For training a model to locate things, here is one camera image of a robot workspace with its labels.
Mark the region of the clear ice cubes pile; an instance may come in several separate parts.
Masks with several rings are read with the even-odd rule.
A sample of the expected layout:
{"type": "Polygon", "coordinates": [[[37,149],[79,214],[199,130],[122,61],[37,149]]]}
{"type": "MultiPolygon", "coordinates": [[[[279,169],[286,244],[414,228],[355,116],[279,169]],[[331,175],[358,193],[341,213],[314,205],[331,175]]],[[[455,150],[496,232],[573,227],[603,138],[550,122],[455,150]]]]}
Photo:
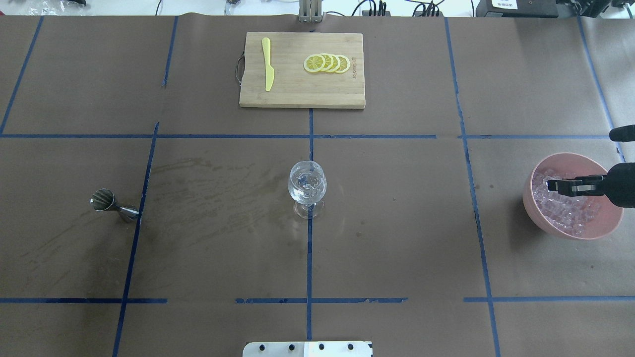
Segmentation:
{"type": "Polygon", "coordinates": [[[532,196],[549,223],[563,233],[580,237],[589,222],[597,217],[601,204],[596,197],[569,197],[548,190],[547,181],[563,178],[553,169],[534,172],[531,177],[532,196]]]}

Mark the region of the bamboo cutting board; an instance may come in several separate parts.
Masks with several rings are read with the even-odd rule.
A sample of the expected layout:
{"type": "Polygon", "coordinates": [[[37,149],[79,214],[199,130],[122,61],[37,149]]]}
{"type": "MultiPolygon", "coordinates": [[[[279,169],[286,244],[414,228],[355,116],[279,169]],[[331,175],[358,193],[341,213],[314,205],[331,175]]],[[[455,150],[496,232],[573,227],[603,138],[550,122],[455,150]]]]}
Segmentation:
{"type": "Polygon", "coordinates": [[[241,77],[243,108],[363,109],[365,91],[364,38],[360,33],[248,32],[241,77]],[[271,64],[276,75],[265,91],[261,40],[271,40],[271,64]],[[345,55],[350,61],[343,74],[304,70],[310,55],[345,55]]]}

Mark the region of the yellow plastic knife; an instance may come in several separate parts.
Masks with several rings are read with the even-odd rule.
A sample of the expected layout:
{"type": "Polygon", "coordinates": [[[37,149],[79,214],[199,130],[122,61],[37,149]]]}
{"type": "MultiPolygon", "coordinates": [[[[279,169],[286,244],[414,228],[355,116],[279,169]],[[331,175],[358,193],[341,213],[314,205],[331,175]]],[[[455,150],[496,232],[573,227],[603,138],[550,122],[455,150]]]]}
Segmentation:
{"type": "Polygon", "coordinates": [[[265,70],[265,91],[270,91],[275,80],[275,69],[271,64],[271,40],[270,38],[261,39],[261,48],[263,51],[264,70],[265,70]]]}

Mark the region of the clear wine glass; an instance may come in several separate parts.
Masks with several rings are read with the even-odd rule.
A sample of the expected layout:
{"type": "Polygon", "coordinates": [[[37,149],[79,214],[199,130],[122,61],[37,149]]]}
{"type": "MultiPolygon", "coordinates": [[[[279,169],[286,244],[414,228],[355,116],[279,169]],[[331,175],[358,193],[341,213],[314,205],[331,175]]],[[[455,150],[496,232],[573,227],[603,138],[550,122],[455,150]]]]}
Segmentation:
{"type": "Polygon", "coordinates": [[[324,208],[327,180],[319,164],[311,160],[297,162],[290,170],[287,187],[297,215],[304,219],[320,216],[324,208]]]}

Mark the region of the steel jigger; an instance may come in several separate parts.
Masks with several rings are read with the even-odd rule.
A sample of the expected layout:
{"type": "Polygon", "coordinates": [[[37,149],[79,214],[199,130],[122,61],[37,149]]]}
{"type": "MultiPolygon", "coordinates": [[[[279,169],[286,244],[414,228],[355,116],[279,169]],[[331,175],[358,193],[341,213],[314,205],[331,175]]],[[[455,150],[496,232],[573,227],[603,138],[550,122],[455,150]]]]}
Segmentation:
{"type": "Polygon", "coordinates": [[[136,206],[120,205],[115,194],[109,189],[102,188],[93,192],[89,199],[89,205],[95,212],[117,212],[119,217],[125,222],[136,221],[140,216],[136,206]]]}

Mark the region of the aluminium frame post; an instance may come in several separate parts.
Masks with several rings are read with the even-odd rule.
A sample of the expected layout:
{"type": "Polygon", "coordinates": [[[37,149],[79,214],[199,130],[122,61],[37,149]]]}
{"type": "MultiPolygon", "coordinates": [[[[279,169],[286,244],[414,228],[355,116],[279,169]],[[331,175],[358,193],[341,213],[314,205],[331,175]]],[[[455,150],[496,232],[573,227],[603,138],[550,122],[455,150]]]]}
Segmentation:
{"type": "Polygon", "coordinates": [[[299,22],[321,23],[324,16],[322,2],[322,0],[299,0],[299,22]]]}

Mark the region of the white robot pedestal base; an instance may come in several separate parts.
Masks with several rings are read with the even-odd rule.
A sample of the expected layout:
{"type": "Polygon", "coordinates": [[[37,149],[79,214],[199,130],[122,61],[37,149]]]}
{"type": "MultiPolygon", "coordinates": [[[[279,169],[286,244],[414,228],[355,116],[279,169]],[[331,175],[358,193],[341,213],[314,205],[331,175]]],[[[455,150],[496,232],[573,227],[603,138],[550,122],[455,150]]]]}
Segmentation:
{"type": "Polygon", "coordinates": [[[367,341],[254,342],[243,348],[243,357],[372,357],[367,341]]]}

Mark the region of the pink bowl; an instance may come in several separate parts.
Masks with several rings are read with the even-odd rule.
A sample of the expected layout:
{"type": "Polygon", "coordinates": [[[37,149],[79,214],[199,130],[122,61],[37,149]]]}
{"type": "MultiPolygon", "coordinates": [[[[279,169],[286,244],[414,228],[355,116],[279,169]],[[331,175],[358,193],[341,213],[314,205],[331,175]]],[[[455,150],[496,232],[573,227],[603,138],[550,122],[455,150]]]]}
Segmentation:
{"type": "Polygon", "coordinates": [[[553,169],[563,177],[565,174],[588,176],[589,174],[605,174],[607,172],[606,169],[596,161],[573,152],[558,152],[540,161],[532,170],[531,174],[529,174],[524,189],[522,190],[522,203],[524,208],[531,221],[538,228],[554,237],[592,241],[610,235],[619,226],[624,209],[612,205],[607,197],[595,196],[600,202],[601,208],[597,217],[589,222],[585,232],[580,237],[574,237],[559,231],[553,224],[549,223],[538,210],[537,204],[532,196],[531,183],[533,173],[545,169],[553,169]]]}

